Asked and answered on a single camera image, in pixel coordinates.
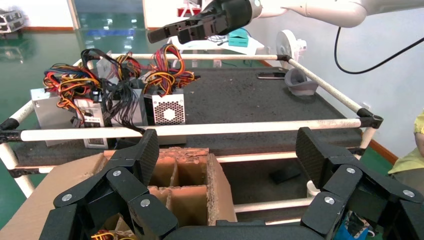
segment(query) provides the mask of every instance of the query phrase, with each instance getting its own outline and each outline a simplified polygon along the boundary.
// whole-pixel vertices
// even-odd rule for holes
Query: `metal casing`
[[[100,103],[94,103],[85,99],[74,99],[73,102],[79,109],[91,114],[91,116],[84,116],[84,128],[102,128],[105,126]],[[109,149],[107,138],[84,139],[84,145],[88,149]]]
[[[71,129],[74,113],[57,107],[60,97],[44,88],[31,89],[31,100],[41,129]],[[45,141],[47,147],[68,142],[69,140]]]
[[[138,105],[135,108],[134,116],[132,117],[132,122],[135,126],[148,126],[148,120],[147,120],[147,114],[146,114],[146,106],[145,106],[145,99],[143,97],[143,90],[142,89],[133,89],[132,90],[134,94],[138,98]],[[122,126],[119,124],[115,119],[112,118],[111,120],[113,127],[120,127]]]
[[[157,91],[151,95],[155,125],[186,124],[184,91],[177,88],[170,95],[159,96]],[[160,145],[185,144],[187,138],[181,136],[160,136]]]

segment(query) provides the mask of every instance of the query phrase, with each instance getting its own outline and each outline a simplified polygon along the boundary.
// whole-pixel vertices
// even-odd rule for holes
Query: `person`
[[[416,148],[399,158],[388,174],[424,195],[424,111],[414,123]]]

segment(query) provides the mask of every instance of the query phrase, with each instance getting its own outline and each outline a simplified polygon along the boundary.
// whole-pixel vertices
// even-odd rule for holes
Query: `green floor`
[[[107,21],[99,15],[80,15],[84,18],[81,25],[87,25],[87,29],[75,33],[31,33],[24,32],[19,39],[0,40],[0,72],[2,73],[2,88],[0,104],[0,120],[7,119],[18,108],[30,99],[30,89],[42,88],[44,70],[55,63],[75,63],[80,57],[80,52],[85,48],[98,48],[107,52],[125,53],[131,50],[133,53],[153,53],[166,42],[148,44],[146,30],[143,29],[143,18],[140,16],[115,15],[110,28],[133,28],[135,34],[128,35],[88,35],[89,29],[103,29]],[[248,68],[250,63],[243,61],[226,61],[223,67]],[[212,61],[200,61],[199,67],[212,67]],[[254,61],[252,67],[262,66]],[[20,129],[29,129],[36,124],[36,117],[32,114],[20,126]],[[362,161],[371,169],[385,175],[391,168],[383,157],[372,149],[365,152]],[[32,175],[35,185],[40,183],[44,174]],[[25,201],[25,196],[9,175],[6,167],[0,162],[0,228],[2,228],[13,216],[16,210]]]

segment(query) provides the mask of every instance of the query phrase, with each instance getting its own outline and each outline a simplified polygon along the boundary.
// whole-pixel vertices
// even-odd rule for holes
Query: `cardboard box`
[[[0,230],[0,239],[39,239],[54,198],[98,173],[112,155],[107,151],[55,167]],[[174,213],[180,227],[237,221],[230,184],[207,148],[161,149],[150,183],[150,193]],[[106,225],[131,235],[119,216]]]

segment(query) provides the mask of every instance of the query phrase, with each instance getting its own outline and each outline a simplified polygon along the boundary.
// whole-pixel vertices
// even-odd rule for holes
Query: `dark gray table surface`
[[[277,72],[278,68],[196,68],[201,78],[184,89],[186,124],[249,123],[343,119],[344,117],[318,94],[297,97],[283,80],[259,80],[260,72]],[[327,143],[357,147],[359,129],[316,130]],[[186,148],[210,148],[217,156],[289,152],[295,150],[296,131],[217,135],[191,135]],[[59,165],[100,153],[86,149],[82,140],[53,147],[45,142],[15,144],[19,166]]]

